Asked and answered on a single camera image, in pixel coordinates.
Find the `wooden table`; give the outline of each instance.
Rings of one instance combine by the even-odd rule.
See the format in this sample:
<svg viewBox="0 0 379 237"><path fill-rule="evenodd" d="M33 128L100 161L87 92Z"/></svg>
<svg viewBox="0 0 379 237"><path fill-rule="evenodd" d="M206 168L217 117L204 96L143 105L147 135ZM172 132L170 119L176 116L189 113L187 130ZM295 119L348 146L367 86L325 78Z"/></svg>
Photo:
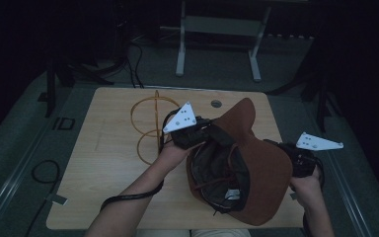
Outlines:
<svg viewBox="0 0 379 237"><path fill-rule="evenodd" d="M259 139L280 141L267 97L262 93L157 90L160 97L169 97L180 106L190 101L197 116L215 119L237 102L249 97L255 104L257 117L253 131ZM50 229L87 229L100 210L102 202L116 196L134 181L147 167L137 155L136 144L142 136L131 124L130 110L140 100L154 97L152 89L100 88L85 117L58 195L68 198L65 205L54 203L47 219ZM221 108L213 108L218 100ZM167 113L177 108L158 100L159 126ZM139 104L133 120L143 132L155 129L155 101ZM147 161L157 156L156 137L143 137L140 154ZM303 208L292 200L288 189L279 211L260 228L301 227ZM162 191L150 203L138 228L140 229L205 229L258 228L244 224L227 214L214 210L190 193L185 162L165 179Z"/></svg>

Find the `gray floor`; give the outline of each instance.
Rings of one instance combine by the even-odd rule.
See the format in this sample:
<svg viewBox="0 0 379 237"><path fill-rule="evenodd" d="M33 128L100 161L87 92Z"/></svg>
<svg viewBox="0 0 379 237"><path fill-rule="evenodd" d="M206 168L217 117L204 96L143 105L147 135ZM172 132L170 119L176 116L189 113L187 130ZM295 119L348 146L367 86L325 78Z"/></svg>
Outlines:
<svg viewBox="0 0 379 237"><path fill-rule="evenodd" d="M178 56L177 41L168 38L160 44L147 43L144 38L135 41L143 49L138 75L146 88L173 87L231 91L265 92L292 79L301 59L310 46L310 40L263 40L258 60L263 81L252 80L248 54L238 47L207 48L205 44L189 41L186 70L183 77L175 76ZM133 65L139 50L130 48ZM0 202L0 236L23 236L45 199L50 185L35 182L31 176L34 165L51 159L61 171L67 165L71 151L86 115L93 93L99 87L94 82L77 76L74 88L57 88L57 107L50 118L45 118L45 104L37 97L45 90L45 76L35 80L0 126L0 194L7 194L7 202ZM107 78L116 87L130 87L127 70ZM327 181L324 194L337 236L379 236L379 186L347 121L334 113L327 117L326 133L315 122L316 102L302 102L302 86L279 96L269 96L281 136L284 141L296 141L306 131L311 134L342 141L344 149L316 153L325 163ZM72 130L53 129L56 118L76 119ZM20 162L25 162L19 185L6 181ZM51 165L38 169L43 179L52 179ZM3 188L13 187L8 193ZM53 231L45 227L50 209L46 204L38 216L30 236L83 236L84 231ZM299 229L252 230L255 236L303 236Z"/></svg>

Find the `dark background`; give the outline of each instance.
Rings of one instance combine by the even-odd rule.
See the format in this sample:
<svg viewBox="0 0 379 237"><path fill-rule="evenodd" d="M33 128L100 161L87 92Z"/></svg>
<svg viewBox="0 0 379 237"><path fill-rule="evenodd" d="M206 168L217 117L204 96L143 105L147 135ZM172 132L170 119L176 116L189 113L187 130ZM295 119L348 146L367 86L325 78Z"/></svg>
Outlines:
<svg viewBox="0 0 379 237"><path fill-rule="evenodd" d="M0 122L51 56L95 65L112 58L115 45L127 46L134 25L156 41L159 26L179 25L180 2L0 0ZM379 181L379 0L314 2L321 5L274 6L266 31L315 38L302 68L329 75L329 90ZM115 31L122 33L116 44Z"/></svg>

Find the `hand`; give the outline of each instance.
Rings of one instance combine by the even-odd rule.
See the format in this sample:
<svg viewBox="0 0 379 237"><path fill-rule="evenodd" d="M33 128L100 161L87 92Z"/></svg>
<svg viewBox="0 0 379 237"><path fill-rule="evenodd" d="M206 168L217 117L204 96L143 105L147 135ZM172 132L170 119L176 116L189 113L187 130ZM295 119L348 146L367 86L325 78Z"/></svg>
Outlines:
<svg viewBox="0 0 379 237"><path fill-rule="evenodd" d="M311 176L291 178L291 185L295 188L297 200L306 209L321 204L323 200L319 176L320 170L316 166Z"/></svg>
<svg viewBox="0 0 379 237"><path fill-rule="evenodd" d="M174 144L174 141L172 140L172 137L170 134L168 134L168 137L165 141L164 147L162 149L162 152L159 154L159 157L157 161L165 164L165 168L169 171L175 169L183 160L187 158L187 156L190 154L190 152L195 149L196 147L202 145L203 143L199 143L196 146L193 146L187 150L184 150L177 145Z"/></svg>

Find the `cable on floor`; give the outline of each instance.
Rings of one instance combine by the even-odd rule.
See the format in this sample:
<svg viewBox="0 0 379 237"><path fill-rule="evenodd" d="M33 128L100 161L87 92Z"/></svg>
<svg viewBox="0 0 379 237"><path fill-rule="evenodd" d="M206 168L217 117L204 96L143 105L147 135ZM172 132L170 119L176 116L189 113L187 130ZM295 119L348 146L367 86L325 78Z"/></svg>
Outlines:
<svg viewBox="0 0 379 237"><path fill-rule="evenodd" d="M139 56L137 58L137 62L135 64L135 66L134 66L134 69L132 68L130 60L128 58L126 59L126 64L128 66L129 73L130 73L130 81L131 81L131 84L133 85L133 87L136 88L136 85L134 83L134 77L135 77L135 79L136 79L139 87L143 89L144 85L141 82L140 77L138 76L138 73L137 73L138 65L140 64L141 57L143 56L143 49L141 48L141 46L139 46L138 44L136 44L134 42L131 42L130 45L137 47L139 49L139 51L140 51L140 54L139 54Z"/></svg>
<svg viewBox="0 0 379 237"><path fill-rule="evenodd" d="M46 164L46 163L50 163L50 164L54 165L54 167L56 169L56 176L54 177L53 180L41 180L37 176L38 167L40 167L41 165ZM47 196L51 195L54 192L58 182L61 181L60 166L57 164L57 162L55 162L53 160L43 160L43 161L39 162L38 164L36 164L33 167L31 174L32 174L33 180L35 180L36 182L38 182L40 184L45 184L45 185L51 184L51 189L48 192ZM30 235L30 232L32 231L33 226L36 223L37 218L38 218L39 214L41 213L41 211L44 208L46 203L47 203L47 199L45 198L44 201L41 203L38 211L36 212L36 215L34 216L32 222L30 223L30 226L29 226L26 234L24 235L25 237L28 237Z"/></svg>

